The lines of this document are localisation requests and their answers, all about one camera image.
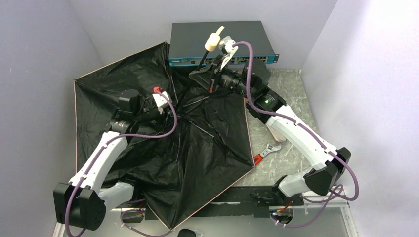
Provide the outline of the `beige black folding umbrella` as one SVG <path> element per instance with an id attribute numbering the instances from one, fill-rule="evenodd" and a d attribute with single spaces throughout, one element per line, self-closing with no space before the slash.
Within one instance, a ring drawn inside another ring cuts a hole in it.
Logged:
<path id="1" fill-rule="evenodd" d="M 170 45 L 157 44 L 74 81 L 76 167 L 93 153 L 127 89 L 139 92 L 140 108 L 153 107 L 153 89 L 167 91 L 177 120 L 164 115 L 139 126 L 106 175 L 103 187 L 132 184 L 135 196 L 170 229 L 196 213 L 251 170 L 254 163 L 243 97 L 186 89 L 189 71 L 166 64 Z"/>

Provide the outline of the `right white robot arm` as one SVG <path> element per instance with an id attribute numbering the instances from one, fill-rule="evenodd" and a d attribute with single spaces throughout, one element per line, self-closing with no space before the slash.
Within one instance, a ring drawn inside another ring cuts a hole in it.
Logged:
<path id="1" fill-rule="evenodd" d="M 211 64 L 191 72 L 189 78 L 209 92 L 225 88 L 247 97 L 250 114 L 282 134 L 309 161 L 311 166 L 306 171 L 285 175 L 275 183 L 272 189 L 276 197 L 286 200 L 307 191 L 325 196 L 342 176 L 351 152 L 337 149 L 318 136 L 269 88 L 271 73 L 260 59 L 246 63 L 241 73 Z"/>

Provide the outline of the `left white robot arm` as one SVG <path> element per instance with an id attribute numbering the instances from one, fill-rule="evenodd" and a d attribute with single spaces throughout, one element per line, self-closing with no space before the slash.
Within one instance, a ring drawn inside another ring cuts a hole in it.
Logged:
<path id="1" fill-rule="evenodd" d="M 117 182 L 104 191 L 101 187 L 116 159 L 133 137 L 158 139 L 174 132 L 177 119 L 172 129 L 162 135 L 138 134 L 142 122 L 157 120 L 168 113 L 176 116 L 170 95 L 161 87 L 154 87 L 152 98 L 154 107 L 142 112 L 139 92 L 135 89 L 123 91 L 119 96 L 119 106 L 112 113 L 86 163 L 67 183 L 58 183 L 54 188 L 56 219 L 64 225 L 67 236 L 73 236 L 71 227 L 81 229 L 79 236 L 86 230 L 97 230 L 111 209 L 132 199 L 134 186 L 129 183 Z"/>

